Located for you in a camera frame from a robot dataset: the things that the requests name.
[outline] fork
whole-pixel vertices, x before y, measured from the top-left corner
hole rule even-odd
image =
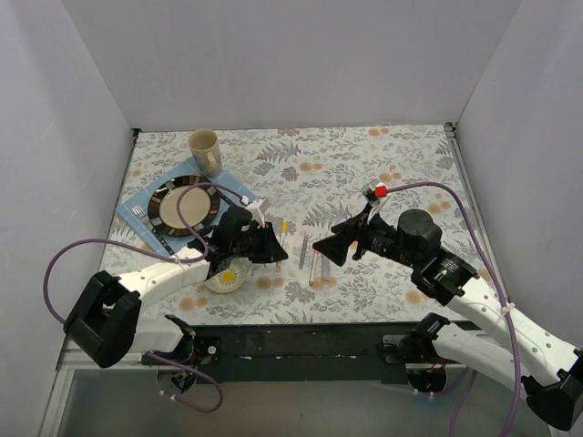
[[[146,228],[149,229],[149,231],[152,234],[154,234],[154,237],[156,237],[156,239],[164,247],[167,253],[169,253],[170,255],[174,255],[174,250],[172,250],[168,242],[164,240],[164,237],[160,235],[156,227],[152,225],[152,223],[149,221],[149,217],[148,214],[146,214],[146,211],[144,211],[144,209],[140,205],[137,205],[135,207],[132,207],[131,212],[134,213],[134,216],[138,218],[139,222],[142,225],[144,225]]]

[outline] black-rimmed plate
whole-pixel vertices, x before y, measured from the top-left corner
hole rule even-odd
[[[164,182],[148,203],[148,218],[160,233],[173,237],[190,235],[177,212],[180,194],[188,187],[202,182],[210,182],[202,176],[180,176]],[[208,226],[219,212],[219,191],[214,187],[193,188],[180,202],[182,216],[194,230]]]

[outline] red clip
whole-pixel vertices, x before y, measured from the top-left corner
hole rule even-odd
[[[384,198],[386,196],[386,186],[380,185],[374,189],[374,195],[378,198]]]

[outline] white cable tie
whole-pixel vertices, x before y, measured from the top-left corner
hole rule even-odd
[[[508,303],[505,307],[502,307],[500,309],[500,313],[505,316],[507,315],[511,310],[513,310],[516,307],[516,305],[512,302]]]
[[[177,290],[180,291],[184,288],[184,280],[186,279],[186,266],[182,263],[182,260],[178,255],[174,259],[174,264],[182,269],[182,280],[180,281],[179,289]]]

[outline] floor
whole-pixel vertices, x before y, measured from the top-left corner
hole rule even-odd
[[[212,414],[193,412],[158,395],[154,371],[78,372],[60,437],[112,435],[203,436],[444,436],[462,389],[429,401],[375,381],[233,382]],[[214,388],[197,385],[187,397],[216,401]],[[456,425],[458,436],[498,435],[512,393],[479,376]],[[510,436],[548,436],[548,427],[523,405]]]

